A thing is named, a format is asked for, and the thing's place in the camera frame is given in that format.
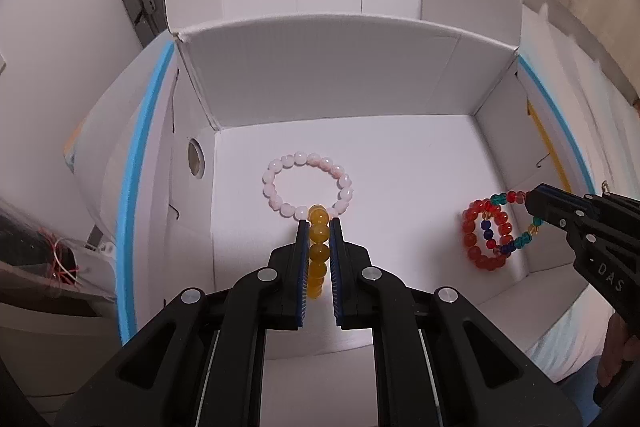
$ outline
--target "clothing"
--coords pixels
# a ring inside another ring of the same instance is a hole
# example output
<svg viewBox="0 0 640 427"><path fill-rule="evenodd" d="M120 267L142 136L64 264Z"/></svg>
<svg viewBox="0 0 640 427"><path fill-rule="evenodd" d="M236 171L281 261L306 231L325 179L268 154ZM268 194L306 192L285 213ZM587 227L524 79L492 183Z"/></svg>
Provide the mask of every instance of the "clothing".
<svg viewBox="0 0 640 427"><path fill-rule="evenodd" d="M600 413L593 401L593 390L598 383L596 370L600 357L593 357L570 377L558 383L562 392L569 398L580 411L583 425L589 425Z"/></svg>

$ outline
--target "pink bead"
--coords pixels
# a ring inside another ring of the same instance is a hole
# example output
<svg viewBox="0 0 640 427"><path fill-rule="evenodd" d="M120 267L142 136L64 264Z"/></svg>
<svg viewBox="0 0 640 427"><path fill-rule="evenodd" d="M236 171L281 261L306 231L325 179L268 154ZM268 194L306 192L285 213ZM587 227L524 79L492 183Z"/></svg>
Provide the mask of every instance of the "pink bead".
<svg viewBox="0 0 640 427"><path fill-rule="evenodd" d="M318 167L320 165L320 155L312 152L309 156L306 157L306 164L312 167Z"/></svg>
<svg viewBox="0 0 640 427"><path fill-rule="evenodd" d="M342 214L349 206L348 201L340 200L334 203L334 209L338 214Z"/></svg>
<svg viewBox="0 0 640 427"><path fill-rule="evenodd" d="M269 199L269 206L273 210L280 210L282 206L282 198L276 194L273 198Z"/></svg>
<svg viewBox="0 0 640 427"><path fill-rule="evenodd" d="M340 176L340 179L338 180L338 187L340 188L351 187L351 178L349 177L348 174L343 174L342 176Z"/></svg>
<svg viewBox="0 0 640 427"><path fill-rule="evenodd" d="M340 176L344 174L344 167L342 165L334 165L333 167L331 167L331 170L329 172L331 172L331 175L335 179L339 180Z"/></svg>
<svg viewBox="0 0 640 427"><path fill-rule="evenodd" d="M266 184L269 183L273 183L274 179L276 179L276 174L275 172L269 170L266 171L263 175L262 175L262 181Z"/></svg>
<svg viewBox="0 0 640 427"><path fill-rule="evenodd" d="M280 161L282 162L282 166L286 169L290 169L292 168L293 164L296 162L296 159L293 158L292 154L287 154L286 156L283 156L282 158L280 158Z"/></svg>
<svg viewBox="0 0 640 427"><path fill-rule="evenodd" d="M331 167L334 166L334 161L331 158L322 158L320 160L320 168L324 171L324 172L329 172L331 170Z"/></svg>
<svg viewBox="0 0 640 427"><path fill-rule="evenodd" d="M282 214L283 217L291 217L293 216L293 214L295 214L295 212L296 210L292 204L283 203L282 206L280 207L280 213Z"/></svg>
<svg viewBox="0 0 640 427"><path fill-rule="evenodd" d="M340 199L341 200L351 201L351 198L353 198L353 188L347 187L347 188L343 188L340 191Z"/></svg>
<svg viewBox="0 0 640 427"><path fill-rule="evenodd" d="M296 208L296 211L293 214L293 218L296 221L300 221L300 219L306 219L306 217L308 216L308 213L309 213L309 209L306 208L306 206L299 206L298 208Z"/></svg>
<svg viewBox="0 0 640 427"><path fill-rule="evenodd" d="M293 155L293 161L296 165L304 165L306 163L306 154L302 151L298 151Z"/></svg>
<svg viewBox="0 0 640 427"><path fill-rule="evenodd" d="M273 198L276 195L276 187L273 183L267 183L262 188L262 193L268 198Z"/></svg>
<svg viewBox="0 0 640 427"><path fill-rule="evenodd" d="M278 174L278 172L282 171L282 162L280 160L271 160L269 162L269 170Z"/></svg>

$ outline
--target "red bead bracelet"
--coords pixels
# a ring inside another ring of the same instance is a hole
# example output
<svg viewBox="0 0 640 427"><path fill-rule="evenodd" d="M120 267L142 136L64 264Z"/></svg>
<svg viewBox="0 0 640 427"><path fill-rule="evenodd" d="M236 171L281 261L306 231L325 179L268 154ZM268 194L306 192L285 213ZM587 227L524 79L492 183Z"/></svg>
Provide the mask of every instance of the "red bead bracelet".
<svg viewBox="0 0 640 427"><path fill-rule="evenodd" d="M526 197L525 192L510 190L502 194L494 194L491 198L485 200L473 201L469 204L469 207L462 212L463 242L467 248L466 255L478 268L493 271L503 267L511 253L529 244L533 236L538 233L538 227L542 225L542 219L534 217L527 232L524 232L514 239L511 235L513 227L511 223L509 223L509 216L501 208L501 205L507 203L523 204ZM478 237L474 233L474 230L476 229L476 219L478 219L480 214L482 214L482 222L480 224L483 231L482 235L486 240L487 249L494 253L493 256L484 255L477 245ZM494 239L494 231L491 229L490 219L492 218L498 226L500 245L498 245L498 242Z"/></svg>

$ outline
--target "red bead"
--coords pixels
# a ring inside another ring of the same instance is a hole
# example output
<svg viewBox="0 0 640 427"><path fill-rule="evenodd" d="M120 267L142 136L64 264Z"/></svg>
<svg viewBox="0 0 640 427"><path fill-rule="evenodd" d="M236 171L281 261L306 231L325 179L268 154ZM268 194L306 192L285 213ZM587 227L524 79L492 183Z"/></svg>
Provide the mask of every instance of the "red bead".
<svg viewBox="0 0 640 427"><path fill-rule="evenodd" d="M505 211L499 212L496 216L494 216L494 221L496 225L503 225L509 220L509 216Z"/></svg>
<svg viewBox="0 0 640 427"><path fill-rule="evenodd" d="M479 247L471 247L466 251L466 256L468 256L468 258L471 259L472 261L479 259L481 255L482 255L482 251L480 250Z"/></svg>
<svg viewBox="0 0 640 427"><path fill-rule="evenodd" d="M470 248L476 245L478 238L475 233L467 233L465 235L465 247Z"/></svg>
<svg viewBox="0 0 640 427"><path fill-rule="evenodd" d="M478 218L478 211L468 208L462 213L462 217L468 221L475 221Z"/></svg>
<svg viewBox="0 0 640 427"><path fill-rule="evenodd" d="M476 259L476 266L480 269L486 269L489 266L489 258L485 255L481 255L478 259Z"/></svg>
<svg viewBox="0 0 640 427"><path fill-rule="evenodd" d="M494 271L498 267L498 258L490 257L489 261L487 261L487 264L488 266L486 267L486 269L489 270L490 272Z"/></svg>
<svg viewBox="0 0 640 427"><path fill-rule="evenodd" d="M513 227L511 226L511 223L509 223L509 222L502 223L498 227L498 233L500 233L500 235L507 235L508 233L511 232L511 230L513 230Z"/></svg>
<svg viewBox="0 0 640 427"><path fill-rule="evenodd" d="M510 233L506 233L505 235L503 235L500 238L500 244L501 245L506 245L508 244L510 241L513 241L513 236Z"/></svg>

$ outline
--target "bracelet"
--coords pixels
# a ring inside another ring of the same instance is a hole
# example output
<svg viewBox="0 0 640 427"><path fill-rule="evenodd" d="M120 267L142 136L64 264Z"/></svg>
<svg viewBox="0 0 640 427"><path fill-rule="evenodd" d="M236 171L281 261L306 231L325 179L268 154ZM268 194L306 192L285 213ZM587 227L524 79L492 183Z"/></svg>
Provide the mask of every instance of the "bracelet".
<svg viewBox="0 0 640 427"><path fill-rule="evenodd" d="M528 245L533 236L538 233L538 228L542 226L542 219L534 217L527 232L522 233L516 239L511 235L513 227L509 223L509 216L502 210L501 205L507 203L523 204L527 195L523 191L503 192L502 194L494 194L491 198L484 200L476 200L469 204L469 207L462 212L463 222L462 231L465 234L463 242L466 255L473 261L478 268L493 271L505 265L507 259L513 252L524 248ZM493 251L494 256L484 255L480 247L476 245L478 238L474 233L476 229L476 219L482 212L482 221L480 228L482 229L482 237L486 240L486 247ZM491 219L498 225L498 233L500 234L500 245L494 239L494 231L491 229Z"/></svg>
<svg viewBox="0 0 640 427"><path fill-rule="evenodd" d="M262 175L262 182L264 183L262 193L269 198L269 206L274 211L279 210L283 217L293 216L293 218L298 221L300 221L300 219L306 219L309 215L309 210L306 206L293 206L292 204L284 203L276 191L274 183L276 174L281 172L283 168L292 168L293 165L300 167L303 165L318 167L322 171L328 172L332 177L338 180L338 187L340 187L340 193L338 194L339 199L334 203L334 206L324 210L329 215L330 219L333 219L339 214L343 214L344 211L347 210L349 202L353 198L353 187L351 187L351 178L344 171L344 167L341 165L334 165L334 161L331 158L321 158L320 155L316 153L306 155L302 151L298 151L295 154L283 156L279 160L272 160L269 163L268 169Z"/></svg>

